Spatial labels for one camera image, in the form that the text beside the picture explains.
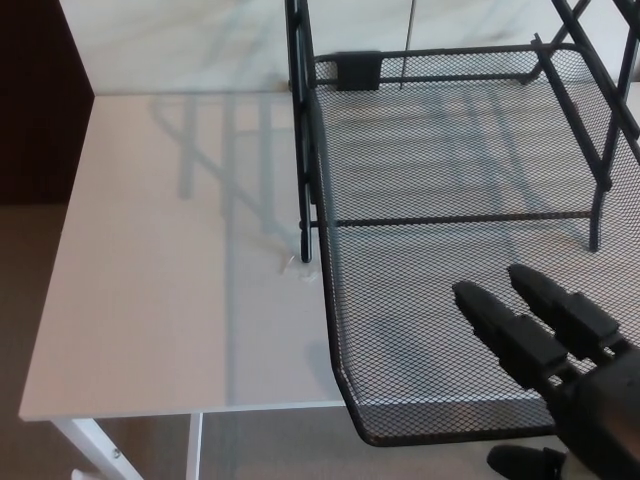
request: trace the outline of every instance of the metal mesh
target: metal mesh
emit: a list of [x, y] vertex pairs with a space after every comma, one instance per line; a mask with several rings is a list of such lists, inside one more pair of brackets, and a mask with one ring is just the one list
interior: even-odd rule
[[[391, 58], [382, 78], [403, 69], [403, 78], [522, 74], [537, 61], [533, 51]], [[602, 153], [606, 100], [580, 53], [559, 50], [552, 61]], [[331, 83], [335, 64], [320, 61], [316, 72]], [[523, 392], [473, 336], [453, 301], [457, 281], [477, 282], [524, 313], [506, 273], [523, 263], [584, 292], [640, 340], [640, 168], [621, 139], [602, 248], [589, 252], [588, 218], [564, 214], [588, 215], [595, 182], [544, 74], [527, 85], [403, 82], [366, 92], [319, 85], [315, 100], [327, 315], [336, 374], [365, 440], [496, 438], [551, 424], [539, 397]], [[535, 214], [551, 219], [483, 221]], [[461, 216], [470, 223], [458, 223]], [[453, 223], [411, 220], [424, 218]], [[371, 219], [404, 224], [337, 226]]]

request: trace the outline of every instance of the white metal frame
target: white metal frame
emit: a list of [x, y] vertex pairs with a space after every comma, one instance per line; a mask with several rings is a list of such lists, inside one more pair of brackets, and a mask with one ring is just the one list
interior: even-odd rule
[[[200, 478], [202, 413], [191, 415], [186, 480]], [[98, 469], [100, 476], [74, 470], [71, 480], [142, 480], [142, 476], [92, 418], [59, 419], [52, 423]]]

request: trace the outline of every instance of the marble surface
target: marble surface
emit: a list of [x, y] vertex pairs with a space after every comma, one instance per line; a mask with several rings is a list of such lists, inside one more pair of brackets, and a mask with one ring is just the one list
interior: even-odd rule
[[[410, 0], [311, 0], [318, 54], [404, 47]], [[282, 90], [283, 0], [62, 0], [97, 94]]]
[[[282, 90], [283, 0], [62, 0], [97, 94]], [[316, 53], [401, 50], [411, 0], [309, 0]], [[585, 19], [615, 70], [624, 23], [612, 2]], [[550, 0], [417, 0], [412, 48], [550, 40]]]

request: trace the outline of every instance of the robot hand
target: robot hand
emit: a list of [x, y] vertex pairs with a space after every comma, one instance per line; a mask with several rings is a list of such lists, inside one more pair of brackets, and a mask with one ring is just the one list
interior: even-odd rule
[[[569, 294], [523, 265], [508, 271], [513, 288], [555, 336], [478, 285], [460, 282], [453, 287], [456, 304], [474, 334], [522, 388], [542, 396], [558, 437], [597, 477], [640, 479], [640, 350], [583, 294]], [[596, 367], [580, 373], [569, 353]]]

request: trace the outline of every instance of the wire rack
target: wire rack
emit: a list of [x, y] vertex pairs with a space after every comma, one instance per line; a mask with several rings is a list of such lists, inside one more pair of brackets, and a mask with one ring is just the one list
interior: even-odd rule
[[539, 40], [314, 58], [294, 3], [302, 256], [317, 227], [356, 430], [377, 446], [549, 433], [544, 402], [473, 336], [451, 286], [525, 312], [506, 267], [526, 264], [640, 340], [640, 153], [621, 97], [590, 51]]

